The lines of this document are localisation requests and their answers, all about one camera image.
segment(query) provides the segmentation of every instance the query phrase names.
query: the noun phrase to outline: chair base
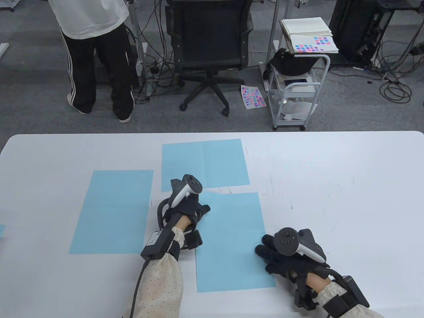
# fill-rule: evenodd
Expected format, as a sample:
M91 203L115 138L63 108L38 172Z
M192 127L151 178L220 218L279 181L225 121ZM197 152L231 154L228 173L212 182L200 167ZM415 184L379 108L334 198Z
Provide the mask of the chair base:
M196 87L194 91L184 100L184 102L180 105L180 110L182 112L186 111L187 105L190 101L194 99L197 95L199 95L205 88L210 87L213 89L215 94L219 97L221 102L224 104L225 108L221 111L221 114L228 117L230 114L230 107L227 99L219 88L218 84L239 84L244 85L244 80L239 78L226 78L226 77L214 77L214 71L207 71L206 78L202 76L195 75L180 75L180 80L192 81L192 82L200 82L200 85Z

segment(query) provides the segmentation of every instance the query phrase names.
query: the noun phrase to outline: light blue paper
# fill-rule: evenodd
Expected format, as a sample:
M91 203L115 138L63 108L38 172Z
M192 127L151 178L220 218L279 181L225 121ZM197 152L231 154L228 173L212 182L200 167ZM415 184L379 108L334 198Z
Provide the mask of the light blue paper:
M196 249L197 292L275 287L254 251L265 234L258 194L203 192L200 202L211 211L197 225L203 239Z
M69 254L138 254L152 170L94 171Z
M170 180L181 180L186 173L204 188L250 184L240 139L164 144L162 191L170 191Z

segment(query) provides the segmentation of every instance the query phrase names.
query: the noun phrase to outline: gray carpet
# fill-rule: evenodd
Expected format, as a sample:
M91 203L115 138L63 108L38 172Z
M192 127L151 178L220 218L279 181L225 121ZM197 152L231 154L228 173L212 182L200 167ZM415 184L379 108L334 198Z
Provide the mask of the gray carpet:
M292 17L322 16L329 21L334 4L334 1L309 0L307 6L295 8ZM137 5L140 25L144 27L153 9L153 0L137 1ZM252 5L254 31L249 39L251 51L267 48L273 6L269 0ZM384 40L409 41L421 21L422 16L416 13L399 12ZM277 33L276 39L279 39L281 35ZM152 45L159 48L155 23L149 24L145 34ZM98 88L97 102L91 114L79 114L66 102L70 89L66 53L56 19L47 2L22 0L14 13L0 11L0 42L11 45L0 61L0 149L15 134L271 131L269 109L246 110L240 92L231 85L223 86L224 95L230 102L229 118L220 114L223 105L210 90L190 103L186 112L180 112L178 105L194 87L191 83L178 93L152 98L146 104L137 105L133 120L128 124L120 124L114 117L107 87ZM401 53L403 49L402 44L388 42L384 53ZM250 65L264 59L265 53L252 52L249 56ZM412 59L408 58L408 63L411 65ZM372 76L355 70L335 72ZM247 85L261 86L256 67L241 72L227 71L226 75L242 77ZM398 105L385 100L378 94L381 82L367 82L365 78L329 74L307 130L424 131L422 68L404 79L413 90L408 104Z

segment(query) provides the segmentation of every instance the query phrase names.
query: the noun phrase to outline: chair backrest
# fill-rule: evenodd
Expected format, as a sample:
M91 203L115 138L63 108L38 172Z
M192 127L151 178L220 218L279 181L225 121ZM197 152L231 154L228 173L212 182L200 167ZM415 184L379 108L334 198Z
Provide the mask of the chair backrest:
M176 70L244 68L252 0L173 0L165 8Z

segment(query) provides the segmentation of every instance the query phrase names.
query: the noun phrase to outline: hand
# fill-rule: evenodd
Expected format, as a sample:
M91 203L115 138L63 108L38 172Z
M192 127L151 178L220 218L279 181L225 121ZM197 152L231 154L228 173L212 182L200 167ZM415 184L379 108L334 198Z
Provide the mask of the hand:
M316 291L317 294L319 294L329 283L331 283L330 278L323 279L314 273L308 273L308 278L306 278L306 285Z
M181 219L179 219L179 221L177 222L177 224L175 225L176 227L178 227L179 229L183 230L183 232L185 231L185 229L191 224L190 219L183 215L181 217Z
M186 225L186 231L191 231L196 228L200 219L209 211L210 207L208 205L201 205L199 203L199 195L190 194L186 199L178 203L176 207L169 208L165 212L163 219L168 223L175 216L179 217L179 219L182 216L186 216L190 221Z
M301 256L298 253L292 256L280 254L275 248L274 237L271 235L264 235L262 237L262 243L263 245L258 245L255 248L255 252L267 263L265 270L270 274L279 274L284 278L290 279L293 283L297 283L298 287L300 285L306 285L308 281L316 282L314 279L307 280L308 274L313 273L316 268L329 267L325 263L317 263L311 258L305 255Z

